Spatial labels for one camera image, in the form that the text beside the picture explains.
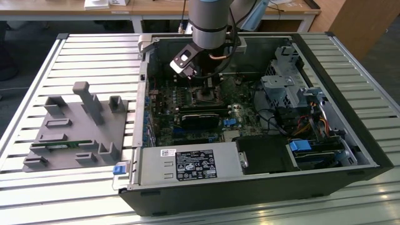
warning label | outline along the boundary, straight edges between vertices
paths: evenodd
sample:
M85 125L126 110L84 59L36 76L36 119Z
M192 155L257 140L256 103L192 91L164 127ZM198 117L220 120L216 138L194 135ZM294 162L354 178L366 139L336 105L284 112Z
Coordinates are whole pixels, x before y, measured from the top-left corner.
M178 181L217 177L212 150L176 152L174 159Z

blue connector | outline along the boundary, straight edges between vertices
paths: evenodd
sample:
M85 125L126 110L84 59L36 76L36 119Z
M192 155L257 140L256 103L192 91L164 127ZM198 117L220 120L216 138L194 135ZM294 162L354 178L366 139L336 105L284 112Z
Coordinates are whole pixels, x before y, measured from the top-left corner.
M309 151L310 144L306 140L294 140L289 143L289 148L292 151Z
M126 166L125 165L114 165L112 174L113 175L122 175L126 173Z
M224 126L230 126L236 124L236 119L230 119L230 120L224 120Z

blue clip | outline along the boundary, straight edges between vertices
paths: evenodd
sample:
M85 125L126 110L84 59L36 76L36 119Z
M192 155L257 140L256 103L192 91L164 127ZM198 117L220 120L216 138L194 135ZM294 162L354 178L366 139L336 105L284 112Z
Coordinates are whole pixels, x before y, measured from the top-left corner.
M306 140L294 140L289 143L292 151L308 151L310 150L310 144Z
M125 165L114 165L112 169L113 175L122 175L126 173L126 166Z
M224 120L224 126L230 126L236 124L236 119L230 119L230 120Z

aluminum table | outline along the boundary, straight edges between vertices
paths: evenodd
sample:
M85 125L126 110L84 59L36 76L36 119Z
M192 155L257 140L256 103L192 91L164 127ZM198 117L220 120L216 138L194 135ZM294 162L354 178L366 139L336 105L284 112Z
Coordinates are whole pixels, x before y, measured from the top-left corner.
M344 97L382 147L394 168L330 196L305 200L140 217L117 196L112 166L21 172L36 137L46 96L72 94L88 81L100 100L129 101L122 160L130 158L134 99L140 72L138 34L69 35L57 39L0 140L1 224L397 224L400 222L400 110L334 37L301 34ZM305 71L314 86L312 71ZM121 179L117 184L128 182Z

circuit board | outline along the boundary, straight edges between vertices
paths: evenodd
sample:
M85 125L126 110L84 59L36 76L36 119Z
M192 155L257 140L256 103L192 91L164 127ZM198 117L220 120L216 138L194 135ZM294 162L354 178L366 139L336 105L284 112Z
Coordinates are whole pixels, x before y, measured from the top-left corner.
M224 76L206 89L165 82L150 95L156 146L229 142L261 134L252 84L237 76ZM196 126L185 124L186 120Z

